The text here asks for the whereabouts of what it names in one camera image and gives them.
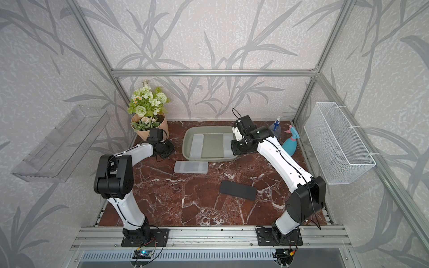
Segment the right circuit board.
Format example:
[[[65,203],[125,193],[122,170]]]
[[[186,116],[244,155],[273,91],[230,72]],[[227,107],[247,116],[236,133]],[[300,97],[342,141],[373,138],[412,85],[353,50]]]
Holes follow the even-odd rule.
[[[273,258],[280,266],[288,266],[293,262],[296,250],[292,249],[276,249],[273,253]]]

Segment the clear plastic wall shelf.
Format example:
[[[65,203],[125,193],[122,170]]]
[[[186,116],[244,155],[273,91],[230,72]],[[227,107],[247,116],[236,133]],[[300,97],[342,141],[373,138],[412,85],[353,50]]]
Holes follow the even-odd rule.
[[[26,182],[66,182],[109,120],[105,109],[75,106],[11,174]]]

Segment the grey-green storage box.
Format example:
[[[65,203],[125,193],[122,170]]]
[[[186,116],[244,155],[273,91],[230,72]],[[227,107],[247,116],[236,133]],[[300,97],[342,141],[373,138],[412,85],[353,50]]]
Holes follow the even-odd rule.
[[[233,133],[232,126],[200,126],[192,127],[185,133],[182,145],[182,154],[189,161],[206,161],[210,163],[233,161],[234,159],[223,158],[223,134]],[[204,134],[203,150],[201,159],[191,159],[191,143],[194,134]]]

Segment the teal pink spray bottle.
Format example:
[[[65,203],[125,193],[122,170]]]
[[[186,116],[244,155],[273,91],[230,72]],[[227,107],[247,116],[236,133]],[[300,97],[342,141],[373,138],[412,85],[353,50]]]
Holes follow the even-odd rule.
[[[298,131],[292,125],[289,126],[289,130],[285,133],[291,134],[292,136],[288,138],[282,145],[282,148],[289,156],[293,156],[297,149],[297,140],[300,139]]]

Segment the clear blue-cap spray bottle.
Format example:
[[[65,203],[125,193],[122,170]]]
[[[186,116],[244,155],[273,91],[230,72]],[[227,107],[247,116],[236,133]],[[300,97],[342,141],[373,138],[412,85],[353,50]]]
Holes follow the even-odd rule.
[[[269,129],[271,130],[271,132],[274,134],[274,136],[277,138],[278,141],[280,141],[281,139],[281,126],[280,126],[280,116],[277,117],[277,119],[275,120],[274,123],[272,123],[269,127]]]

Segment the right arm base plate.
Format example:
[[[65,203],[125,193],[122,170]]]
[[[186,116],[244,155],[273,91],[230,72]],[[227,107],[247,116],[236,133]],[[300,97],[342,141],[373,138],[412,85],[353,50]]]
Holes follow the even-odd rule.
[[[275,227],[256,226],[259,246],[302,246],[303,240],[299,228],[293,229],[288,234],[282,234]]]

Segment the frosted pencil case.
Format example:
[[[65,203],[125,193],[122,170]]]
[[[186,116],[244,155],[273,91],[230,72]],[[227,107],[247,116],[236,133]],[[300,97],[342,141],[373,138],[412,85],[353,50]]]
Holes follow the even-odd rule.
[[[223,158],[234,159],[236,156],[233,154],[231,149],[231,141],[235,139],[232,132],[223,134]]]
[[[207,174],[208,162],[206,161],[177,161],[174,166],[175,173],[183,174]]]

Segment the left circuit board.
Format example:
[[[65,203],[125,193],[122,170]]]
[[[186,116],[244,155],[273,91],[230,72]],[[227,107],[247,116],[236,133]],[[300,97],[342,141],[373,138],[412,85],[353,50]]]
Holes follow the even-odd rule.
[[[135,250],[132,259],[134,260],[150,260],[153,256],[152,250]]]

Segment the frosted pencil case front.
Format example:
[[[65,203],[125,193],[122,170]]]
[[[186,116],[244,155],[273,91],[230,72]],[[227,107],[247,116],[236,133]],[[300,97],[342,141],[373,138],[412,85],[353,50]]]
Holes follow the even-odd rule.
[[[223,158],[234,159],[236,156],[233,154],[231,149],[231,141],[235,139],[232,132],[223,134]]]

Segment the aluminium front rail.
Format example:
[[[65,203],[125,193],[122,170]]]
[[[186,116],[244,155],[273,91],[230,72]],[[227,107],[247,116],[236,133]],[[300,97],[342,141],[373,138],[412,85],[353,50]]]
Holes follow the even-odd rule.
[[[165,248],[172,249],[255,249],[258,246],[254,226],[169,227]],[[303,249],[352,248],[344,226],[301,226]],[[83,227],[72,250],[120,250],[120,227]]]

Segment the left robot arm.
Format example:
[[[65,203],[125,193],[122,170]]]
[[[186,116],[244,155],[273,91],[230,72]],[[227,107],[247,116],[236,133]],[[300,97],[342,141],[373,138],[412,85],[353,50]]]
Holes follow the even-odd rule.
[[[174,150],[175,146],[170,140],[143,142],[127,151],[100,157],[94,191],[113,205],[122,220],[125,236],[136,236],[144,240],[150,237],[148,220],[132,193],[134,165],[149,157],[160,156],[166,159]]]

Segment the frosted pencil case diagonal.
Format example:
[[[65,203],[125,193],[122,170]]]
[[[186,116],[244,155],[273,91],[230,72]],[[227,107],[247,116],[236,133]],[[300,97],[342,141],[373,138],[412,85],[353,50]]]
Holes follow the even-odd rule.
[[[193,135],[193,139],[191,143],[191,151],[189,155],[191,159],[202,158],[203,142],[204,142],[204,134]]]

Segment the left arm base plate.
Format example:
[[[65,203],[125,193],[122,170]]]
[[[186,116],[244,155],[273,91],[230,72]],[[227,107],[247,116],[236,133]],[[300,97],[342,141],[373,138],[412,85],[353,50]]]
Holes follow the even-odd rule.
[[[121,247],[164,247],[168,241],[170,229],[152,227],[150,230],[140,228],[138,230],[123,229]]]

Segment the circuit board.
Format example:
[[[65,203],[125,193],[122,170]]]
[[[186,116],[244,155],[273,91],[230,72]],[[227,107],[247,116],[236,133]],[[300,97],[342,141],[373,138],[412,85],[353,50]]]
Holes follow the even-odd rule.
[[[273,253],[273,258],[280,266],[288,266],[293,262],[296,250],[292,249],[276,249]]]
[[[152,250],[135,250],[132,259],[134,260],[150,260],[153,256]]]

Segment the artificial green white flowers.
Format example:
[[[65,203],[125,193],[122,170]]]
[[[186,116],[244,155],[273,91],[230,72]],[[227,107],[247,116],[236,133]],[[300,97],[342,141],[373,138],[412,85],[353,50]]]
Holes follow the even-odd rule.
[[[148,80],[144,80],[142,84],[143,86],[135,90],[130,97],[128,113],[153,118],[165,112],[164,105],[169,103],[170,99],[162,88],[156,87],[152,90]]]

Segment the black pencil case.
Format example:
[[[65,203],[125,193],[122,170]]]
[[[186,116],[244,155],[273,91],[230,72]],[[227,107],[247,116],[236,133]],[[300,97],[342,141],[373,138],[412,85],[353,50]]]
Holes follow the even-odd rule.
[[[221,194],[255,201],[258,190],[256,189],[256,187],[250,185],[223,180],[221,182],[219,192]]]

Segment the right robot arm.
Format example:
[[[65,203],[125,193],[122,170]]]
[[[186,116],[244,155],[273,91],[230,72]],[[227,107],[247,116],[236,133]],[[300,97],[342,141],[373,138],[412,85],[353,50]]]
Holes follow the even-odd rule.
[[[268,160],[286,183],[291,196],[285,204],[285,212],[274,222],[272,235],[285,239],[304,221],[325,207],[326,182],[305,171],[287,154],[278,139],[266,127],[245,129],[232,128],[231,140],[234,155],[257,152]]]

